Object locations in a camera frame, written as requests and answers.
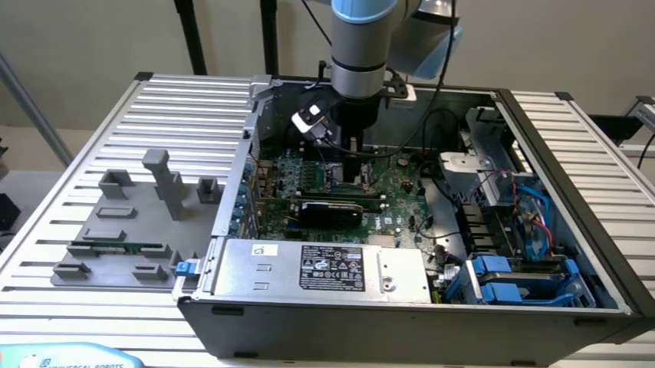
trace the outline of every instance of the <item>green circuit board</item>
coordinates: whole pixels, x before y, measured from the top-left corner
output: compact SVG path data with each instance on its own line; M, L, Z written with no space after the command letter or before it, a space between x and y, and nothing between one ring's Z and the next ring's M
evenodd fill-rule
M364 182L342 183L330 175L338 163L309 161L300 152L289 150L266 157L276 167L268 170L261 188L265 193L257 203L260 238L368 244L372 235L386 235L386 244L414 247L414 227L428 216L428 205L420 195L420 168L410 155L398 153L389 159L369 163ZM302 228L296 207L302 202L349 203L364 208L357 228Z

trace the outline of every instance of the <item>aluminum extrusion table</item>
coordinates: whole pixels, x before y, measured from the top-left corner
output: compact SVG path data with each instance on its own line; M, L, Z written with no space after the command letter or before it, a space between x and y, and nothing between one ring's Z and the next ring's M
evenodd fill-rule
M198 176L216 176L218 182L225 179L249 112L248 87L249 79L158 74L129 85L0 255L0 343L87 341L123 350L146 366L288 366L258 360L218 361L209 356L168 292L75 290L50 285L51 265L62 258L66 242L74 239L90 214L101 194L97 181L106 169L126 169L134 181L150 182L141 156L147 148L166 148L169 168L182 174L184 182L196 182ZM652 184L626 163L574 102L560 101L553 94L513 94L655 294ZM626 232L636 238L621 240ZM553 366L655 366L655 332L620 346L592 345Z

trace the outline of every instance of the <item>motherboard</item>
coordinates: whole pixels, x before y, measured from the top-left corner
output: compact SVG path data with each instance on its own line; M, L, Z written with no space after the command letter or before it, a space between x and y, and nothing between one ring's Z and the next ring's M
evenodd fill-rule
M262 153L260 239L420 247L414 227L429 211L410 153L362 163L353 182L320 151L318 160L306 156L302 149Z

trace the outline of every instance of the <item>white wall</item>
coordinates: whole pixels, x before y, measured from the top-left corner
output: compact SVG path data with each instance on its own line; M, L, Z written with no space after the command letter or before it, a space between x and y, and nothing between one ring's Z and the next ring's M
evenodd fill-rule
M312 4L329 29L329 10ZM446 82L565 90L592 113L655 91L652 0L458 0ZM196 0L209 72L262 72L257 0ZM278 0L282 74L329 57L297 0ZM0 50L50 122L93 129L137 71L190 73L172 0L0 0ZM0 125L27 121L0 87Z

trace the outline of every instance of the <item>power supply label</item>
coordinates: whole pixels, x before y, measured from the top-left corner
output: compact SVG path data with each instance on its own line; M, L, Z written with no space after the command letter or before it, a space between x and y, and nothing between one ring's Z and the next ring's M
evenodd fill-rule
M305 290L365 291L361 248L302 245L300 287Z

